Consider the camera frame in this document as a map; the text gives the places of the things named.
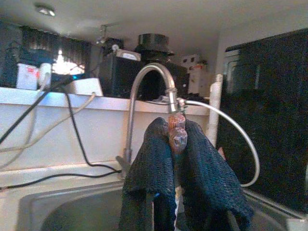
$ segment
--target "white box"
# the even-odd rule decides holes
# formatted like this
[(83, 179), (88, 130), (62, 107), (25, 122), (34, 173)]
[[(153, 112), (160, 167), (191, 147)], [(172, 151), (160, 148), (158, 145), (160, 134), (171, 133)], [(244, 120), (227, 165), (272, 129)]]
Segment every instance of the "white box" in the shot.
[(209, 97), (212, 78), (205, 66), (198, 65), (189, 71), (188, 93), (199, 93), (202, 97)]
[(36, 90), (38, 87), (38, 77), (39, 69), (36, 66), (18, 64), (16, 88)]
[(92, 95), (95, 92), (96, 96), (103, 96), (103, 91), (98, 78), (79, 79), (66, 85), (68, 93), (76, 95)]
[(189, 70), (191, 66), (196, 66), (200, 61), (199, 54), (186, 55), (181, 57), (181, 66), (184, 66)]

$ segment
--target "stainless steel faucet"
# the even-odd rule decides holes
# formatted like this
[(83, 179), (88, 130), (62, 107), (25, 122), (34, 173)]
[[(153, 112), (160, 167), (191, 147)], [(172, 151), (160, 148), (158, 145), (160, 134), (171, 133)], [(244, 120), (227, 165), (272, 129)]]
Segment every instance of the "stainless steel faucet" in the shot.
[(141, 71), (137, 74), (133, 86), (130, 92), (130, 106), (129, 106), (129, 118), (128, 118), (128, 127), (127, 127), (127, 138), (126, 138), (126, 147), (124, 149), (124, 159), (117, 156), (116, 159), (120, 163), (122, 167), (128, 167), (131, 162), (131, 138), (134, 124), (134, 112), (135, 112), (135, 101), (136, 95), (139, 88), (139, 85), (144, 78), (144, 76), (150, 71), (157, 71), (163, 77), (165, 85), (166, 85), (166, 96), (169, 97), (169, 112), (175, 113), (178, 111), (177, 106), (177, 89), (175, 88), (174, 81), (172, 75), (168, 71), (168, 69), (158, 63), (151, 63), (144, 66)]

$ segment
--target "black refrigerator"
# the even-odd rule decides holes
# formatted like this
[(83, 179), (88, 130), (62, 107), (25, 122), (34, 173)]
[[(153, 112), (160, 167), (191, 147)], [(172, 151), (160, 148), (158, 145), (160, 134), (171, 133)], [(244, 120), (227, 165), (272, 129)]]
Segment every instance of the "black refrigerator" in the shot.
[[(249, 189), (308, 213), (308, 29), (227, 49), (221, 110), (248, 133), (260, 158)], [(245, 140), (220, 119), (217, 148), (240, 182), (254, 161)]]

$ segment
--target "dark mesh cloth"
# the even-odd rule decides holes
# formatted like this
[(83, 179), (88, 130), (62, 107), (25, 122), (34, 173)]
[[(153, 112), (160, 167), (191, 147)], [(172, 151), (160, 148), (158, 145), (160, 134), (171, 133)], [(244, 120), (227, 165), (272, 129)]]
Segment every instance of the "dark mesh cloth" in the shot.
[(186, 222), (190, 230), (227, 231), (227, 211), (246, 230), (253, 210), (234, 172), (204, 135), (201, 127), (186, 120), (188, 140), (181, 167)]
[(155, 119), (144, 134), (143, 144), (133, 162), (123, 187), (123, 205), (119, 230), (145, 230), (146, 193), (154, 200), (155, 230), (173, 231), (175, 187), (167, 123)]
[[(251, 221), (240, 183), (228, 164), (205, 137), (201, 127), (186, 120), (188, 134), (180, 168), (187, 226), (191, 231), (231, 230), (230, 210), (241, 230)], [(155, 119), (125, 179), (119, 230), (142, 231), (145, 227), (146, 194), (153, 195), (156, 231), (173, 231), (176, 208), (171, 149), (167, 123)]]

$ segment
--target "red label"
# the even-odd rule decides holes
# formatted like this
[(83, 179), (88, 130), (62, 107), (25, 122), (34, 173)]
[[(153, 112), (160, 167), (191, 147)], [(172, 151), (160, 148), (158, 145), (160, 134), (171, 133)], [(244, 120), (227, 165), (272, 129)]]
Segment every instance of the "red label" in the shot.
[(34, 68), (27, 67), (27, 71), (30, 72), (30, 73), (34, 73)]

